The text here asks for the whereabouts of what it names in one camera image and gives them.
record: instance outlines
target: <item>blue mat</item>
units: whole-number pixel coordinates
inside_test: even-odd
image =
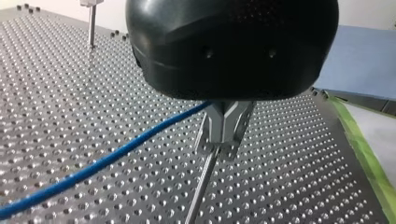
[[[314,86],[396,99],[396,31],[339,26]]]

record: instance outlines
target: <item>perforated metal plate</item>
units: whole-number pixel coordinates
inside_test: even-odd
[[[2,11],[0,203],[54,183],[195,105],[148,86],[130,44],[48,12]],[[205,158],[203,114],[75,188],[13,217],[29,223],[183,223]],[[218,162],[197,223],[387,223],[321,96],[258,102],[233,162]]]

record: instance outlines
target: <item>white wall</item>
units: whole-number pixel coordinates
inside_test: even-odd
[[[0,0],[0,8],[15,7],[25,2],[51,12],[88,21],[88,9],[81,7],[78,0]],[[125,2],[126,0],[105,0],[97,7],[96,24],[126,33]],[[396,0],[339,0],[338,2],[342,25],[395,29]]]
[[[111,30],[128,33],[125,23],[126,0],[105,0],[96,8],[96,24]],[[89,10],[79,5],[79,0],[0,0],[0,8],[16,7],[27,3],[50,12],[88,21]]]
[[[395,29],[396,0],[338,0],[340,24]]]

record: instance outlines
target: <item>blue wire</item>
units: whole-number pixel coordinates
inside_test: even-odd
[[[111,163],[117,161],[119,158],[128,154],[128,152],[133,149],[139,147],[144,142],[150,139],[150,137],[155,134],[163,131],[169,126],[182,121],[183,119],[188,118],[189,116],[198,113],[203,110],[207,106],[209,106],[209,102],[205,102],[201,105],[195,106],[179,115],[176,115],[170,119],[165,120],[164,122],[158,124],[152,129],[142,133],[136,139],[132,140],[128,144],[123,147],[120,147],[118,150],[110,153],[109,155],[103,157],[101,160],[89,165],[88,167],[78,171],[77,173],[70,175],[69,177],[59,181],[56,184],[53,184],[46,189],[39,190],[38,192],[28,196],[27,198],[21,199],[15,203],[8,204],[2,208],[0,208],[0,220],[4,220],[9,218],[23,210],[26,210],[32,206],[35,206],[39,203],[43,203],[50,197],[53,197],[59,193],[64,192],[67,189],[74,187],[77,183],[89,178],[92,175],[95,175],[99,171],[106,168]]]

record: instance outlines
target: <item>metal pin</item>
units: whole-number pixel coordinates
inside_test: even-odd
[[[198,215],[199,207],[201,206],[202,199],[206,191],[207,184],[209,183],[210,176],[212,176],[213,169],[218,159],[220,147],[216,147],[206,158],[204,170],[202,171],[200,181],[195,190],[194,197],[192,198],[189,213],[187,214],[185,224],[194,224]]]
[[[90,29],[88,32],[88,45],[93,49],[94,38],[95,38],[95,17],[96,17],[96,6],[90,7]]]

